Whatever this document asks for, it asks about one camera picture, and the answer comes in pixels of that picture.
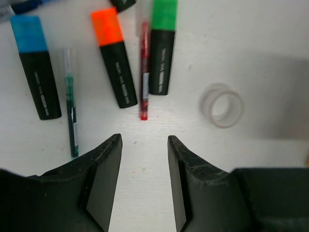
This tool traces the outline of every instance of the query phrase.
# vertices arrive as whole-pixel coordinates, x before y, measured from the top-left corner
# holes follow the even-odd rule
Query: white table
[[[168,135],[177,135],[192,151],[226,171],[244,166],[301,167],[307,156],[309,2],[179,1],[169,95],[150,97],[146,122],[139,120],[138,106],[118,108],[100,56],[89,15],[110,6],[107,0],[60,0],[31,13],[41,17],[55,74],[57,49],[77,49],[80,153],[114,133],[122,134],[123,155],[110,232],[176,231]],[[136,8],[119,18],[138,89]],[[216,82],[230,85],[244,98],[245,113],[233,128],[216,129],[199,111],[205,89]],[[71,160],[62,95],[60,101],[62,118],[39,120],[11,25],[2,23],[2,168],[21,175],[41,175]]]

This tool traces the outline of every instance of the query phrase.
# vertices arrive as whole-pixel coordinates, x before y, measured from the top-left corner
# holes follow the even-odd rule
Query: white label
[[[143,74],[143,100],[148,99],[149,95],[148,80],[149,80],[149,72]]]
[[[11,5],[0,8],[0,22],[9,19],[11,16],[15,15]]]
[[[74,143],[75,146],[78,146],[78,137],[77,137],[77,123],[73,123],[73,128],[74,128]]]

